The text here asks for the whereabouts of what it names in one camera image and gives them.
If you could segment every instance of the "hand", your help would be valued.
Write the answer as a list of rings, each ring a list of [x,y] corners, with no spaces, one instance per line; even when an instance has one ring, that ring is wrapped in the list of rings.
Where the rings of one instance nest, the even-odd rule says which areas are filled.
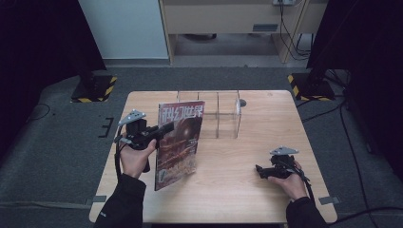
[[[156,143],[156,140],[152,140],[144,150],[134,150],[124,144],[121,151],[124,173],[132,178],[138,179],[143,173],[148,156],[155,150]]]
[[[294,163],[298,169],[301,169],[301,165],[297,161],[294,161]],[[287,179],[269,177],[267,180],[281,186],[284,192],[293,200],[308,196],[306,194],[305,184],[298,174],[291,174]]]

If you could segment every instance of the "black sleeve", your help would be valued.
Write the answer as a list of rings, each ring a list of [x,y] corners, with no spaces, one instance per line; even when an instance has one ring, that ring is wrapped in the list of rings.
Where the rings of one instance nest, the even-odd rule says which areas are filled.
[[[95,221],[94,228],[141,228],[144,192],[144,182],[122,174],[122,180],[106,201]]]
[[[311,199],[305,197],[287,206],[287,222],[290,228],[329,227]]]

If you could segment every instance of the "clear acrylic box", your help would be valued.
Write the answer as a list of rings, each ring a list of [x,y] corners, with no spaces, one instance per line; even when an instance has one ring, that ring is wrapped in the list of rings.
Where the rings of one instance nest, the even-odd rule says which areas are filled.
[[[240,94],[237,90],[179,91],[178,102],[205,101],[201,139],[236,139],[240,129]]]

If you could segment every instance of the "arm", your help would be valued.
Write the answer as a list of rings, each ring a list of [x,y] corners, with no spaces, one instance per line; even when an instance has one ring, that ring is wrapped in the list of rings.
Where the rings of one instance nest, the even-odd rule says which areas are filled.
[[[290,228],[325,228],[329,227],[311,199],[299,198],[287,206],[287,222]]]
[[[145,168],[148,156],[155,150],[155,144],[155,140],[151,141],[142,151],[133,150],[129,146],[123,147],[121,151],[124,169],[122,179],[98,215],[95,228],[142,227],[146,186],[138,178]]]
[[[328,227],[326,221],[306,194],[305,185],[297,174],[287,179],[269,177],[268,180],[282,187],[284,192],[294,201],[287,206],[286,215],[290,228],[322,228]]]

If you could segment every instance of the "magazine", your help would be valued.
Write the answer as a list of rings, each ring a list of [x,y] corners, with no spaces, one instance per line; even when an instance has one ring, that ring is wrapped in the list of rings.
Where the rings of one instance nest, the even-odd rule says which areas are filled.
[[[155,191],[196,171],[203,114],[204,101],[160,104],[158,125],[173,122],[174,130],[160,140],[156,155]]]

